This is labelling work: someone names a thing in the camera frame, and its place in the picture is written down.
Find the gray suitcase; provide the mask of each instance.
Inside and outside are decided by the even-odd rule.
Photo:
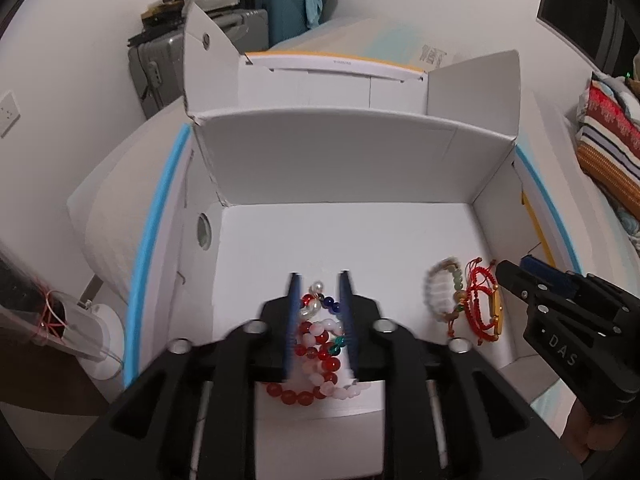
[[[268,49],[266,10],[236,9],[212,19],[241,54]],[[183,37],[179,27],[129,49],[129,71],[147,119],[184,94]]]

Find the human hand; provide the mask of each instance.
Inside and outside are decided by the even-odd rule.
[[[591,451],[614,449],[628,428],[629,420],[623,416],[607,424],[596,424],[582,403],[576,400],[560,441],[582,463],[587,460]]]

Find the suitcase handle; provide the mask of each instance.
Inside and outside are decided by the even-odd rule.
[[[242,25],[242,16],[240,14],[225,14],[214,18],[213,22],[222,29],[222,32],[226,32],[230,28]]]

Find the beaded bracelet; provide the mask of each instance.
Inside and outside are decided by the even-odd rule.
[[[336,316],[340,314],[340,303],[331,296],[324,296],[323,289],[322,282],[314,282],[309,287],[309,294],[305,294],[300,300],[302,322],[298,327],[298,343],[293,349],[295,355],[308,359],[303,363],[302,371],[313,384],[313,390],[296,393],[293,390],[284,390],[278,383],[267,384],[267,393],[271,397],[279,397],[284,404],[292,405],[297,402],[302,406],[309,406],[315,399],[325,399],[329,396],[340,400],[351,399],[369,387],[369,384],[361,384],[358,381],[353,381],[345,387],[336,386],[338,376],[335,372],[341,366],[337,356],[346,346],[342,323],[333,319],[310,322],[322,308],[328,309],[329,313]],[[332,342],[329,341],[330,334],[335,337]]]
[[[453,277],[453,286],[455,292],[453,294],[454,306],[453,309],[450,305],[445,308],[438,309],[436,306],[436,300],[438,304],[442,304],[444,301],[447,303],[449,300],[443,300],[442,293],[437,290],[434,279],[441,272],[450,272]],[[429,305],[431,311],[436,315],[437,319],[449,324],[449,336],[452,335],[453,322],[460,316],[460,312],[464,310],[464,303],[466,301],[466,292],[464,291],[464,284],[462,278],[462,268],[457,258],[447,258],[437,263],[429,270],[426,282],[426,302]]]
[[[500,291],[498,290],[498,283],[496,282],[491,267],[494,265],[492,262],[489,267],[481,267],[479,264],[482,262],[482,258],[476,258],[471,260],[467,266],[467,288],[466,288],[466,305],[465,313],[469,326],[478,336],[478,345],[481,345],[483,341],[495,342],[498,341],[500,334],[502,333],[502,302],[500,301]],[[478,283],[478,276],[482,276],[483,280]],[[488,324],[482,322],[482,313],[480,311],[480,299],[478,293],[483,292],[489,298],[489,312],[491,315],[491,321]],[[486,331],[494,329],[493,334],[488,334]]]

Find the window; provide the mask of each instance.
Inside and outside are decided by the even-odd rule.
[[[615,0],[542,0],[538,17],[603,72],[633,72],[640,44]]]

